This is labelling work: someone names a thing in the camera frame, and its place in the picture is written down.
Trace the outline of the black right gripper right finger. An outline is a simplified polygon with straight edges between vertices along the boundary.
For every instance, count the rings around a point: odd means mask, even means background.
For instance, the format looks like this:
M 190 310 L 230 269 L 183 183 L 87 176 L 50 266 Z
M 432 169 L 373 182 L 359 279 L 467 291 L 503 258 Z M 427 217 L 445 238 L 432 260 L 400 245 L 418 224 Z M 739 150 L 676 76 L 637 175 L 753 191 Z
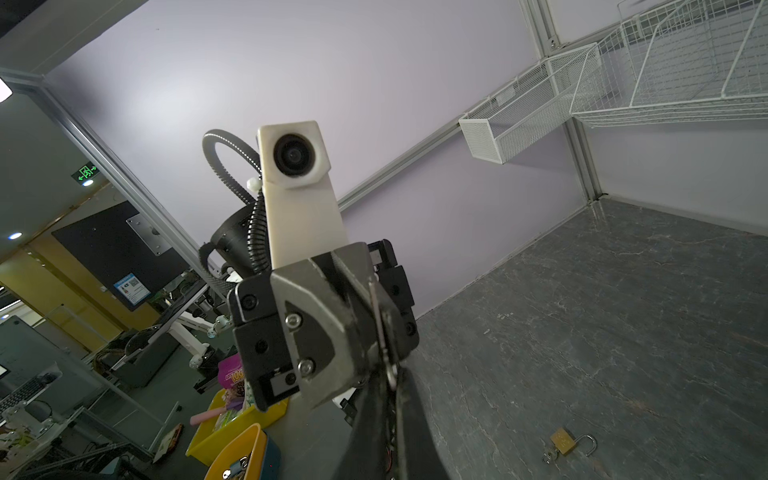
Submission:
M 437 452 L 414 376 L 399 371 L 395 392 L 395 434 L 399 479 L 448 479 Z

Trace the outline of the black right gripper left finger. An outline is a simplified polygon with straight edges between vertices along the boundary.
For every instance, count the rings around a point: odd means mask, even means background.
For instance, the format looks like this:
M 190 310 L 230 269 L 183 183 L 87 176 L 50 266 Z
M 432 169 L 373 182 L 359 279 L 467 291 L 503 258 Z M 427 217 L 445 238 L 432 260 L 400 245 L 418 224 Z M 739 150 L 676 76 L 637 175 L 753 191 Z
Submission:
M 394 479 L 394 393 L 386 371 L 373 373 L 360 398 L 347 448 L 333 479 Z

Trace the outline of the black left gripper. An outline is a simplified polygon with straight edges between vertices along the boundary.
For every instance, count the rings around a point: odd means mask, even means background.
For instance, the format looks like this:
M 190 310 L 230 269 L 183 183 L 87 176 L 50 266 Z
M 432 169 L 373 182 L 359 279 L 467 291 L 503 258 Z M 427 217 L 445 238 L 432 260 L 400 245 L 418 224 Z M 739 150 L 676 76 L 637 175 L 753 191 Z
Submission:
M 358 387 L 419 344 L 415 304 L 387 239 L 356 242 L 251 276 L 227 304 L 254 405 L 261 411 L 300 393 L 317 407 Z

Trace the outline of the brass padlock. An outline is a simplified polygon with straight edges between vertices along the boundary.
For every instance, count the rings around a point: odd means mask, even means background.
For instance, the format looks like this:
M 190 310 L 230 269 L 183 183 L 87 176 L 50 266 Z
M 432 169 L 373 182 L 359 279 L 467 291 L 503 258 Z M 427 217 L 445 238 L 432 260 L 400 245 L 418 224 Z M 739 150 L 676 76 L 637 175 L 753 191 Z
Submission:
M 549 437 L 549 444 L 546 447 L 542 462 L 546 465 L 553 464 L 559 457 L 569 455 L 580 444 L 587 442 L 590 444 L 585 456 L 592 456 L 598 449 L 597 439 L 590 434 L 574 436 L 565 428 L 559 428 Z

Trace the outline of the orange plastic bin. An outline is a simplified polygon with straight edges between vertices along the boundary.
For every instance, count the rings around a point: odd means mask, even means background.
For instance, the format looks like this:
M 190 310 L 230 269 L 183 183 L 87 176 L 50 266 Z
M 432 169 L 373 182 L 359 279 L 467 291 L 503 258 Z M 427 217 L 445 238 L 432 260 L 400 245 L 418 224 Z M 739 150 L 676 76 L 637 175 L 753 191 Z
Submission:
M 259 424 L 249 426 L 214 459 L 205 480 L 277 480 L 281 451 Z

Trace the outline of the yellow plastic bin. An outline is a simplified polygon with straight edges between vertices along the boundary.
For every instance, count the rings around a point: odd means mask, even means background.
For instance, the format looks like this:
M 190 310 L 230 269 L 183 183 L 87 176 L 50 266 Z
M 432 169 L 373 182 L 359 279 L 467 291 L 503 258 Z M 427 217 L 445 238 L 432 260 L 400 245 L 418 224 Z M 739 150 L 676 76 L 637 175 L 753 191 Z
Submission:
M 225 398 L 226 390 L 219 390 L 206 411 L 190 418 L 190 425 L 197 430 L 185 455 L 205 466 L 210 466 L 221 451 L 251 425 L 269 427 L 285 416 L 289 406 L 289 400 L 284 399 L 266 412 L 255 406 L 228 409 Z

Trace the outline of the white mesh square basket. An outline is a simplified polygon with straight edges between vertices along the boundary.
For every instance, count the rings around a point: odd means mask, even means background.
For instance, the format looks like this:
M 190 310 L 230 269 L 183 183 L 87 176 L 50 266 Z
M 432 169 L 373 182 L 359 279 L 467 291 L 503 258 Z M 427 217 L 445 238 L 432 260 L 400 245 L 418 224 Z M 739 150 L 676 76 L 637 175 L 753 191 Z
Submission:
M 503 165 L 571 118 L 577 83 L 600 62 L 594 44 L 546 58 L 459 119 L 471 155 Z

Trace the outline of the green exit sign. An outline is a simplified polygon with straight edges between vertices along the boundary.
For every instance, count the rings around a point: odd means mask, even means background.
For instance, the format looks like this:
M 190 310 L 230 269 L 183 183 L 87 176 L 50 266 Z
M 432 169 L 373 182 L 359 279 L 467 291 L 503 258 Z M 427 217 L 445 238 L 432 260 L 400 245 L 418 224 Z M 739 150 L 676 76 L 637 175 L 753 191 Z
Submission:
M 94 178 L 99 174 L 100 168 L 93 162 L 88 162 L 72 173 L 71 178 L 81 186 L 88 187 L 94 183 Z

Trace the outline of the black wall board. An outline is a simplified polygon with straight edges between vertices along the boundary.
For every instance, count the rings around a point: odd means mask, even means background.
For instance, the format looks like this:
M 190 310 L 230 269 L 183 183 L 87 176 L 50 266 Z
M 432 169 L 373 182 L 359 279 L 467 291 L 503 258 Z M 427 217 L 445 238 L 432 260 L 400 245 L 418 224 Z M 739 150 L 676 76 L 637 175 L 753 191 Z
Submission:
M 128 201 L 52 235 L 130 311 L 188 269 L 188 263 Z

